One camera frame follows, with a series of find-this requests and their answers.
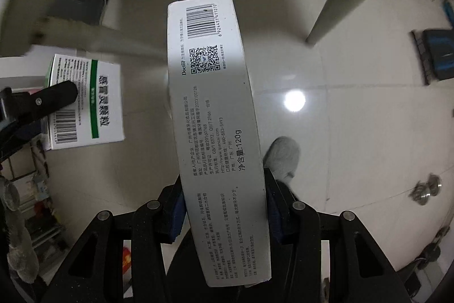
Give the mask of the green white medicine box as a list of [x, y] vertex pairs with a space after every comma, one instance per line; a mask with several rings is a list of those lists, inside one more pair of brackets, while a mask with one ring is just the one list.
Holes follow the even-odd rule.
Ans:
[[56, 54], [48, 85], [63, 81], [76, 85], [78, 97], [49, 116], [46, 149], [70, 149], [125, 139], [119, 64]]

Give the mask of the long white toothpaste box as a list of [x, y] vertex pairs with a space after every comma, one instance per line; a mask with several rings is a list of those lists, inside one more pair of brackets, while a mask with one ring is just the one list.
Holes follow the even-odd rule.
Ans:
[[179, 174], [192, 233], [268, 234], [266, 184], [233, 0], [168, 7], [169, 95]]

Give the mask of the dumbbell weights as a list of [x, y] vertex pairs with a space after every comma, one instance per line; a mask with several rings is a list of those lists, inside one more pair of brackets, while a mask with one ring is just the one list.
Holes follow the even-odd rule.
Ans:
[[427, 181], [418, 182], [409, 194], [410, 199], [415, 203], [424, 206], [428, 203], [429, 199], [436, 197], [440, 194], [442, 189], [442, 180], [439, 175], [431, 173]]

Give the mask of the grey slipper right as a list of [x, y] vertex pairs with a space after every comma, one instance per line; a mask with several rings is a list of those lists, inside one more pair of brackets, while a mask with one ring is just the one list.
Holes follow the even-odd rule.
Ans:
[[290, 137], [281, 136], [270, 145], [263, 159], [263, 165], [271, 171], [275, 180], [289, 185], [295, 177], [299, 160], [298, 143]]

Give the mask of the black blue exercise bench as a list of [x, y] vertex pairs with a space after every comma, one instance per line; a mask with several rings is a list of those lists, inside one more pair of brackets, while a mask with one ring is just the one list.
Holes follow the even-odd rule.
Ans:
[[411, 31], [425, 86], [453, 78], [453, 30]]

